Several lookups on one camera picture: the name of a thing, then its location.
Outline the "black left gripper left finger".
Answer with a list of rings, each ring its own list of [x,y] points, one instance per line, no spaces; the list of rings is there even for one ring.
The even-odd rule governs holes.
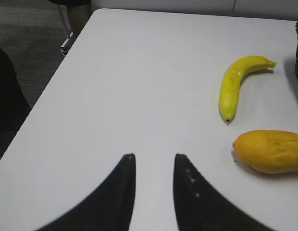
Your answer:
[[[73,209],[40,231],[127,231],[136,194],[136,158],[125,154],[108,177]]]

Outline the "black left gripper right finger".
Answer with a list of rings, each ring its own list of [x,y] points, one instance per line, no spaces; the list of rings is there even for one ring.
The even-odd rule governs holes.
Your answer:
[[[173,198],[180,231],[268,231],[224,198],[185,154],[174,159]]]

